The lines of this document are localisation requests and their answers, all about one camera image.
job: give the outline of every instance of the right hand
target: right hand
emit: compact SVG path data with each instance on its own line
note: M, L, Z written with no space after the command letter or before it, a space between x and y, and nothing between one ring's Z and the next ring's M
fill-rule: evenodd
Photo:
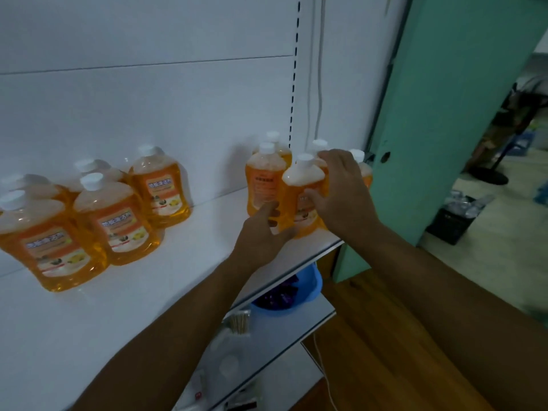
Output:
M325 160L329 168L329 196L322 197L316 190L306 190L305 193L313 201L326 227L350 244L360 239L363 231L378 229L381 223L352 154L344 150L329 150L319 152L318 157Z

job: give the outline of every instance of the wooden surface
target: wooden surface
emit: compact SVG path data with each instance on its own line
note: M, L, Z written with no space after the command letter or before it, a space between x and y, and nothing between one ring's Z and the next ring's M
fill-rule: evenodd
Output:
M316 340L339 411L492 411L372 270L322 293L337 316ZM312 336L305 346L317 358ZM292 408L311 409L333 409L324 380Z

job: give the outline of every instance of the left hand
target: left hand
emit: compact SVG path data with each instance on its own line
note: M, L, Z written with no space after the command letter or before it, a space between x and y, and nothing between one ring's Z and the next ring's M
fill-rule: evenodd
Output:
M279 216L277 207L278 202L265 203L255 215L243 223L230 258L238 265L248 268L249 273L254 273L270 263L284 244L297 233L295 227L285 229L277 235L270 231L271 227L277 225L275 220L269 219Z

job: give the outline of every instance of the floor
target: floor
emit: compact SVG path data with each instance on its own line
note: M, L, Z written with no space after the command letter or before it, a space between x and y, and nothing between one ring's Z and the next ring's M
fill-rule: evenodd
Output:
M339 411L492 410L372 270L322 293L337 315L316 340ZM311 409L333 410L325 380L292 411Z
M548 207L533 202L548 180L548 152L506 157L499 166L510 182L489 185L461 175L454 189L488 205L451 246L426 233L419 245L470 280L523 311L548 312Z

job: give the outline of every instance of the product label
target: product label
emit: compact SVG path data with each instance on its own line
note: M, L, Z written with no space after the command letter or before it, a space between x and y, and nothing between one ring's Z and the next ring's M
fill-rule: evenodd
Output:
M276 172L253 169L250 185L253 191L253 207L259 209L264 203L276 200L279 181L280 176Z
M148 232L129 206L114 207L112 212L96 219L105 232L108 244L114 252L133 251L148 239Z
M31 236L20 235L20 242L46 277L74 274L90 262L91 257L65 229L56 225L41 229L33 228Z
M153 178L146 178L145 186L150 193L150 206L156 215L167 216L176 213L183 206L181 192L178 190L170 172L156 172Z
M297 197L297 212L295 213L295 225L297 228L305 228L312 225L318 218L318 212L312 201L304 193Z

